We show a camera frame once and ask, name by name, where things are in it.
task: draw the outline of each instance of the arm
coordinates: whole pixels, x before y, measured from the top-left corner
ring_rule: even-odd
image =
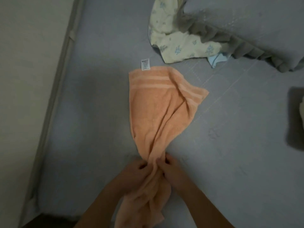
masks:
[[[157,164],[159,168],[163,170],[165,178],[186,203],[198,228],[233,227],[180,168],[178,161],[175,158],[166,154],[166,162],[158,159]]]
[[[104,187],[74,228],[108,228],[120,198],[137,189],[152,169],[144,160],[127,165]]]

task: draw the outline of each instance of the hand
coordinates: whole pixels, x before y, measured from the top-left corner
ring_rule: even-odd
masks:
[[[136,190],[152,170],[152,164],[147,164],[144,160],[135,160],[116,176],[114,179],[116,187],[121,189],[122,194]]]
[[[164,172],[167,181],[179,195],[187,190],[187,187],[193,184],[188,175],[180,168],[178,161],[168,153],[166,153],[166,161],[162,161],[158,158],[156,163]]]

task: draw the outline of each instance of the peach towel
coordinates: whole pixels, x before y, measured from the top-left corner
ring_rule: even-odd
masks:
[[[154,168],[142,186],[124,196],[115,228],[151,228],[164,217],[162,207],[171,186],[155,161],[192,121],[208,91],[189,84],[172,67],[152,67],[129,73],[131,134],[140,156]]]

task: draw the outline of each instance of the right hand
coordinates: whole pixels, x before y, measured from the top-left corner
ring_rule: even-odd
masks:
[[[165,178],[171,184],[171,186],[181,195],[187,187],[192,184],[191,179],[181,169],[178,160],[166,153],[166,161],[162,161],[160,158],[156,160],[158,167],[164,172]]]

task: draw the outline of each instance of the patterned cloth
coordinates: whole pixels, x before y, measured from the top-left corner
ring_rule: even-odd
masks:
[[[182,33],[175,26],[174,20],[182,3],[183,0],[155,0],[149,23],[151,45],[160,50],[165,63],[217,55],[220,43],[202,43],[199,36]]]

